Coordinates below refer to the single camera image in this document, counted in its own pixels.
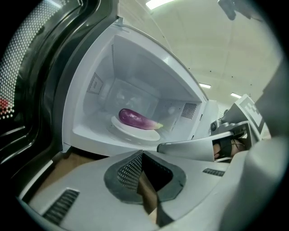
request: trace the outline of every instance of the open microwave door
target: open microwave door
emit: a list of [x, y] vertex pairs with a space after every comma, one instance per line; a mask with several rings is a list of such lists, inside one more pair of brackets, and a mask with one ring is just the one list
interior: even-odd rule
[[78, 63], [117, 19], [117, 0], [43, 0], [11, 38], [0, 63], [0, 165], [24, 196], [62, 150], [65, 98]]

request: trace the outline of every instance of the ceiling light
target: ceiling light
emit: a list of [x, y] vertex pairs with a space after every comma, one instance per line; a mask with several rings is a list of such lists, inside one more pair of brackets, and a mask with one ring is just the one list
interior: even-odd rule
[[242, 96], [239, 96], [239, 95], [237, 95], [237, 94], [235, 94], [235, 93], [233, 93], [233, 92], [232, 92], [231, 96], [234, 96], [234, 97], [236, 97], [236, 98], [238, 98], [238, 99], [242, 98]]
[[203, 83], [200, 83], [200, 86], [203, 87], [203, 88], [208, 88], [208, 89], [211, 88], [211, 85], [203, 84]]
[[166, 4], [168, 2], [172, 2], [174, 0], [150, 0], [146, 3], [149, 9], [157, 8], [160, 5]]

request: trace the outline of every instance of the purple eggplant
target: purple eggplant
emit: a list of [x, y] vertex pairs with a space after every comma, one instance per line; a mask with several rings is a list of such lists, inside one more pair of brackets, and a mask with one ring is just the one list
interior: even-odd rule
[[162, 124], [150, 120], [131, 109], [121, 109], [118, 113], [118, 117], [122, 123], [140, 129], [159, 129], [163, 126]]

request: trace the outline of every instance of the mesh panel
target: mesh panel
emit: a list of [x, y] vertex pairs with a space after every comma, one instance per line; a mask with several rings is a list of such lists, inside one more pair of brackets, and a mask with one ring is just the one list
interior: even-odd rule
[[145, 154], [140, 154], [127, 165], [120, 168], [117, 172], [117, 178], [123, 186], [137, 192], [142, 171], [145, 172], [156, 191], [160, 190], [172, 179], [172, 172], [168, 168]]
[[0, 120], [13, 117], [15, 86], [21, 63], [34, 37], [66, 0], [42, 1], [13, 35], [0, 62]]
[[139, 155], [126, 166], [122, 167], [117, 173], [117, 178], [122, 185], [135, 192], [137, 191], [139, 178], [142, 172], [141, 163], [142, 155]]
[[197, 105], [195, 103], [186, 103], [182, 110], [182, 117], [192, 119], [196, 111]]

